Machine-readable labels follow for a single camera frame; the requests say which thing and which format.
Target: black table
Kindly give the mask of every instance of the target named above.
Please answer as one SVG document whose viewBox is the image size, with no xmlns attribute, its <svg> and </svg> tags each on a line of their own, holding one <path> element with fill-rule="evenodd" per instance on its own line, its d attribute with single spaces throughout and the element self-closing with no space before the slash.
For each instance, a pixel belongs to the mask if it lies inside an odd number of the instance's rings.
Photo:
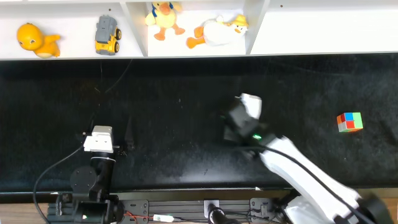
<svg viewBox="0 0 398 224">
<path fill-rule="evenodd" d="M 0 63 L 0 192 L 30 192 L 49 165 L 74 151 L 94 114 L 136 148 L 118 160 L 114 192 L 289 185 L 224 142 L 222 110 L 258 95 L 261 120 L 352 187 L 398 185 L 398 55 Z M 364 129 L 339 133 L 336 117 L 361 112 Z M 68 190 L 90 154 L 51 170 L 39 191 Z"/>
</svg>

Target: wooden floor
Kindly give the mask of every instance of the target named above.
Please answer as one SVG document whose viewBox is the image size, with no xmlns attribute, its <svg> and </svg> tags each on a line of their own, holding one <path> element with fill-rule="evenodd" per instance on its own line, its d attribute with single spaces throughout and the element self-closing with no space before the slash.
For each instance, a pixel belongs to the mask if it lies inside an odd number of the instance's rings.
<svg viewBox="0 0 398 224">
<path fill-rule="evenodd" d="M 390 210 L 394 224 L 398 224 L 398 198 L 384 198 Z M 43 212 L 47 213 L 47 204 L 39 204 Z M 44 224 L 33 204 L 0 204 L 0 224 Z"/>
</svg>

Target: toy truck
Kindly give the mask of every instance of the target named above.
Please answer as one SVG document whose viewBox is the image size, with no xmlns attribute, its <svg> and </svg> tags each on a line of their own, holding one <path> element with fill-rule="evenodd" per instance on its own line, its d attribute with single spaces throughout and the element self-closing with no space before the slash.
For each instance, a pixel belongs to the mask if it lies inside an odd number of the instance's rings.
<svg viewBox="0 0 398 224">
<path fill-rule="evenodd" d="M 118 23 L 110 16 L 101 16 L 97 23 L 95 33 L 95 50 L 101 55 L 115 55 L 119 52 L 117 40 L 122 38 L 122 32 L 118 29 Z"/>
</svg>

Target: toy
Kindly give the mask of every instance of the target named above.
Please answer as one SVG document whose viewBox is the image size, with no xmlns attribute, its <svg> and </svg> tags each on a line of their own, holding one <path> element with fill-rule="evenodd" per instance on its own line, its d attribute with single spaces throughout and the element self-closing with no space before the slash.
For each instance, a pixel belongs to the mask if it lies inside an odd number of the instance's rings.
<svg viewBox="0 0 398 224">
<path fill-rule="evenodd" d="M 40 58 L 58 57 L 60 49 L 56 43 L 59 35 L 44 35 L 35 25 L 27 23 L 17 31 L 19 45 L 25 50 L 33 51 Z"/>
<path fill-rule="evenodd" d="M 157 40 L 165 40 L 165 33 L 168 28 L 173 28 L 175 35 L 181 35 L 185 32 L 185 29 L 179 28 L 175 23 L 177 15 L 173 9 L 181 12 L 182 6 L 177 2 L 152 2 L 152 11 L 145 18 L 145 23 L 148 26 L 156 24 L 160 27 L 160 32 L 154 35 Z"/>
<path fill-rule="evenodd" d="M 119 52 L 119 43 L 122 32 L 118 23 L 110 16 L 101 16 L 95 32 L 95 52 L 101 55 L 115 55 Z"/>
<path fill-rule="evenodd" d="M 240 39 L 248 30 L 249 24 L 244 15 L 238 15 L 232 23 L 225 23 L 222 16 L 209 20 L 195 29 L 195 38 L 187 39 L 187 46 L 192 49 L 198 44 L 210 46 L 224 45 Z"/>
<path fill-rule="evenodd" d="M 353 132 L 363 129 L 361 113 L 343 113 L 337 116 L 339 132 Z"/>
</svg>

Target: green cube face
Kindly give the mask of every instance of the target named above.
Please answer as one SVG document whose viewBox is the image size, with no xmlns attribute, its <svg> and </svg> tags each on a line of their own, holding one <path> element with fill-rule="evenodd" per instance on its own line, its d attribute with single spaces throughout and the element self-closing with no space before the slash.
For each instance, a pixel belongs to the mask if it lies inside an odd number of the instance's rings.
<svg viewBox="0 0 398 224">
<path fill-rule="evenodd" d="M 355 128 L 363 128 L 361 113 L 353 113 Z"/>
</svg>

